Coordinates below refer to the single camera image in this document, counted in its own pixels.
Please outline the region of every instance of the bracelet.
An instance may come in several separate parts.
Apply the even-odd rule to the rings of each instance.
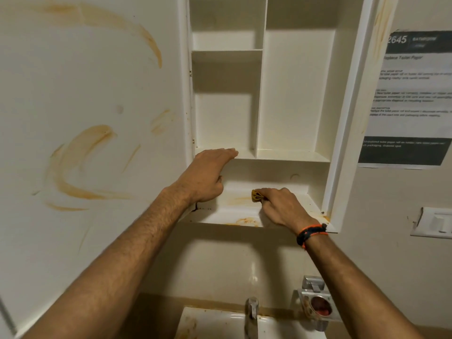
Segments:
[[[311,225],[303,228],[303,230],[297,236],[297,244],[306,250],[305,246],[306,240],[311,238],[313,235],[317,234],[328,235],[328,233],[326,233],[326,226],[327,226],[326,224],[322,224],[322,225]]]

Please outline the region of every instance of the sink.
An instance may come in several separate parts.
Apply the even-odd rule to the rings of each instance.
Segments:
[[[245,314],[185,307],[175,339],[243,339]],[[259,339],[326,339],[308,320],[277,320],[258,316]]]

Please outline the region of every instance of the wall switch plate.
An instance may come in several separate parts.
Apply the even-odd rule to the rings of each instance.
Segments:
[[[422,208],[422,215],[411,235],[452,239],[452,208]]]

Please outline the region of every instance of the number 2645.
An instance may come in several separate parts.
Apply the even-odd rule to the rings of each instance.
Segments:
[[[408,36],[390,36],[389,40],[388,40],[388,44],[395,44],[395,43],[399,43],[399,44],[404,44],[406,43]]]

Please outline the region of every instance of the hairy forearm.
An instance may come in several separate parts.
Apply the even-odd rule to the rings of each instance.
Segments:
[[[422,339],[414,325],[325,235],[306,242],[306,250],[325,280],[354,339]]]
[[[164,189],[69,286],[24,339],[114,336],[148,268],[189,203],[184,190],[175,186]]]

